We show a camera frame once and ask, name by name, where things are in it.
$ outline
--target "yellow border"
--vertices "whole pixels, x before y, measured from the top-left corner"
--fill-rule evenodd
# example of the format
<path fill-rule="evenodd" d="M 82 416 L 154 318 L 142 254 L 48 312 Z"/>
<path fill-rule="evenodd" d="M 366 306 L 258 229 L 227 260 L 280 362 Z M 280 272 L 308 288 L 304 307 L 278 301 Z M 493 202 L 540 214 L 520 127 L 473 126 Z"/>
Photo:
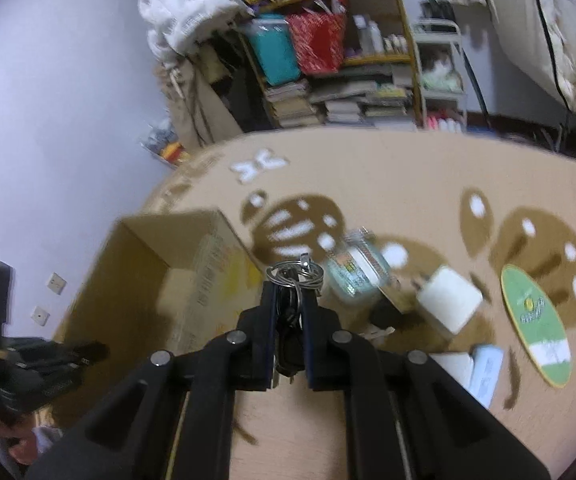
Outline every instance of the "yellow border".
<path fill-rule="evenodd" d="M 501 273 L 499 275 L 499 281 L 501 282 L 501 293 L 504 297 L 504 305 L 506 306 L 506 311 L 508 312 L 508 315 L 510 316 L 510 319 L 513 321 L 513 325 L 514 325 L 514 330 L 517 332 L 517 334 L 519 335 L 519 339 L 521 340 L 522 344 L 524 345 L 524 349 L 526 350 L 528 356 L 530 357 L 530 360 L 532 361 L 532 363 L 537 367 L 537 370 L 539 370 L 540 375 L 544 378 L 544 380 L 552 387 L 554 388 L 559 388 L 562 389 L 564 386 L 566 386 L 566 384 L 568 384 L 570 382 L 570 378 L 572 376 L 572 360 L 570 361 L 570 375 L 568 376 L 568 380 L 563 383 L 563 384 L 557 384 L 554 383 L 552 380 L 550 380 L 549 377 L 546 377 L 546 375 L 543 372 L 543 368 L 542 366 L 535 360 L 534 356 L 532 355 L 532 352 L 530 352 L 530 345 L 527 343 L 526 338 L 524 337 L 524 333 L 522 332 L 522 330 L 519 328 L 519 323 L 517 323 L 517 320 L 514 317 L 514 313 L 513 310 L 510 308 L 509 306 L 509 301 L 508 301 L 508 296 L 506 295 L 506 288 L 504 286 L 504 279 L 503 279 L 503 275 L 504 275 L 504 270 L 505 269 L 517 269 L 520 270 L 522 273 L 524 273 L 524 275 L 532 282 L 532 284 L 537 288 L 538 291 L 540 291 L 540 293 L 542 293 L 546 298 L 548 298 L 548 294 L 546 294 L 543 289 L 537 284 L 537 282 L 535 280 L 533 280 L 530 276 L 528 276 L 528 274 L 521 268 L 517 267 L 516 265 L 512 265 L 512 264 L 505 264 L 502 268 L 501 268 Z M 557 316 L 557 319 L 559 320 L 559 324 L 561 325 L 561 327 L 564 329 L 564 334 L 566 334 L 566 327 L 564 326 L 564 324 L 561 322 L 561 317 L 559 317 L 559 313 L 557 312 L 557 309 L 555 308 L 555 306 L 552 304 L 552 301 L 550 300 L 550 298 L 548 298 L 548 302 L 550 303 L 550 306 L 552 307 L 555 316 Z"/>

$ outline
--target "white wall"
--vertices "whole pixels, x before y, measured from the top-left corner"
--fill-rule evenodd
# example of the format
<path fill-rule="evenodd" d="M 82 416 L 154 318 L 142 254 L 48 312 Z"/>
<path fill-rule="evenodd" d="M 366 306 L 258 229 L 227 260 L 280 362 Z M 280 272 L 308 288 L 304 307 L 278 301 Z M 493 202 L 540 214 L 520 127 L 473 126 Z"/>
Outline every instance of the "white wall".
<path fill-rule="evenodd" d="M 170 171 L 136 139 L 164 117 L 135 0 L 0 0 L 0 260 L 12 335 L 50 337 L 110 225 Z M 68 281 L 46 288 L 57 272 Z M 35 305 L 51 314 L 39 327 Z"/>
<path fill-rule="evenodd" d="M 404 0 L 408 19 L 421 16 L 419 3 Z M 519 70 L 501 49 L 488 9 L 483 6 L 455 7 L 462 29 L 463 48 L 479 81 L 491 114 L 501 114 L 556 126 L 566 109 Z M 476 94 L 467 83 L 468 109 L 480 111 Z"/>

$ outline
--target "cardboard box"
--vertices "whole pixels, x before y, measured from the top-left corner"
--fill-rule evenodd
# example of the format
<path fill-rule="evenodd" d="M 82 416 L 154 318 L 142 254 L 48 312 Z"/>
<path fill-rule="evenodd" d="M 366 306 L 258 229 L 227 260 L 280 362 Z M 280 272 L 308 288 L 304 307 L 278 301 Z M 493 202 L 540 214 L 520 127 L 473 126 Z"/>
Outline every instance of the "cardboard box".
<path fill-rule="evenodd" d="M 235 328 L 258 305 L 263 275 L 218 210 L 121 219 L 55 339 L 98 340 L 110 357 L 57 399 L 67 428 L 151 352 L 183 354 Z"/>

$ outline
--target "blue and white package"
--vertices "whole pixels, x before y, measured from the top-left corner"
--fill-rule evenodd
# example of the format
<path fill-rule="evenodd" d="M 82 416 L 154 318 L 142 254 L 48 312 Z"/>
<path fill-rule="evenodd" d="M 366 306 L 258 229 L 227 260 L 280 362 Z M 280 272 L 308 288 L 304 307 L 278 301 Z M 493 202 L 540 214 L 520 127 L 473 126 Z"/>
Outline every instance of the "blue and white package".
<path fill-rule="evenodd" d="M 504 351 L 493 345 L 476 345 L 472 358 L 475 364 L 468 391 L 488 409 L 501 372 Z"/>

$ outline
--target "teal storage bin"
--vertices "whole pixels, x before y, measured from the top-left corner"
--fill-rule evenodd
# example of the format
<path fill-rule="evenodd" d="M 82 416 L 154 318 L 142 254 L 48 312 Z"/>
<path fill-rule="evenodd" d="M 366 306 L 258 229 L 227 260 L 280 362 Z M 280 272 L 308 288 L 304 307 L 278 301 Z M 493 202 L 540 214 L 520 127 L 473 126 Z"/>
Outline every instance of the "teal storage bin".
<path fill-rule="evenodd" d="M 290 42 L 288 23 L 280 14 L 263 14 L 243 31 L 252 45 L 270 86 L 297 81 L 302 72 Z"/>

